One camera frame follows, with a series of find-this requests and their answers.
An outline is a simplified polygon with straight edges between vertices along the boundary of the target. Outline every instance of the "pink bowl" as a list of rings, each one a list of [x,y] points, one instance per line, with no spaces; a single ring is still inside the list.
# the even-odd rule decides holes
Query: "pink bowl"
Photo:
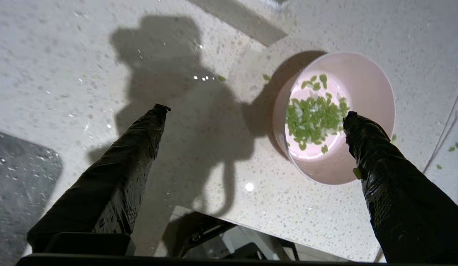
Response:
[[[379,123],[391,137],[395,121],[395,102],[391,84],[382,69],[372,60],[352,52],[325,54],[293,76],[278,94],[273,111],[273,132],[283,153],[306,177],[327,185],[340,185],[356,180],[352,169],[354,158],[348,152],[345,134],[337,135],[326,154],[299,158],[290,152],[286,141],[286,107],[291,92],[309,80],[313,72],[329,73],[339,81],[342,97],[347,98],[350,110]],[[308,149],[320,149],[308,145]]]

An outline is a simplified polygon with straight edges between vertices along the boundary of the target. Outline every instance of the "quartz countertop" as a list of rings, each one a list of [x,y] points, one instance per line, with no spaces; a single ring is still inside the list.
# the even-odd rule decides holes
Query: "quartz countertop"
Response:
[[[137,255],[181,205],[373,261],[360,182],[315,183],[279,154],[266,121],[281,84],[262,75],[302,51],[368,56],[393,86],[397,145],[423,170],[458,91],[458,0],[241,2],[287,36],[265,47],[183,0],[0,1],[0,131],[60,155],[50,207],[133,120],[168,105]]]

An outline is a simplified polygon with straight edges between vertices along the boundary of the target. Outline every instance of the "black plastic wrap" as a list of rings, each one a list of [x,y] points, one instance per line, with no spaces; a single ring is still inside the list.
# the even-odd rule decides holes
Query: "black plastic wrap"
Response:
[[[387,261],[458,263],[458,206],[404,158],[374,121],[350,111],[344,131]]]
[[[28,232],[33,252],[59,232],[132,233],[168,111],[156,104],[80,176]]]

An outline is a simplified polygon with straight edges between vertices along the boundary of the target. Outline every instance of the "green seed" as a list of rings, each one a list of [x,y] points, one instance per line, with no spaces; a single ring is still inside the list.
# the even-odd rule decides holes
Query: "green seed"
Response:
[[[307,145],[306,143],[300,143],[300,144],[299,144],[299,149],[300,149],[300,150],[306,150],[306,147],[307,147],[307,146],[308,146],[308,145]]]
[[[324,84],[324,88],[327,88],[327,76],[325,74],[320,74],[319,80]]]
[[[322,148],[320,148],[320,150],[321,150],[321,152],[322,152],[323,154],[326,154],[326,153],[327,153],[327,149],[328,149],[328,148],[327,148],[327,145],[324,145],[324,146],[322,146]]]
[[[313,90],[314,90],[314,91],[320,90],[320,83],[319,83],[319,82],[316,82],[316,83],[314,84]]]
[[[355,177],[357,177],[358,180],[362,179],[362,172],[360,171],[359,168],[355,167],[352,169],[352,172],[354,173]]]
[[[309,143],[322,145],[329,134],[337,134],[343,130],[342,110],[348,110],[347,103],[342,104],[342,110],[331,98],[322,96],[307,99],[291,98],[286,108],[286,124],[288,134],[304,149]]]

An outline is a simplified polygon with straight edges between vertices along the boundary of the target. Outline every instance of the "speckled countertop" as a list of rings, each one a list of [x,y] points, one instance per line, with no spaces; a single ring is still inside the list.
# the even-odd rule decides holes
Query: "speckled countertop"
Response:
[[[129,123],[166,104],[138,255],[153,254],[182,205],[372,261],[360,183],[314,183],[276,151],[264,121],[277,84],[262,74],[301,51],[367,55],[393,86],[397,144],[422,170],[458,91],[458,0],[243,2],[288,36],[264,47],[183,0],[0,0],[0,131],[60,155],[50,206]]]

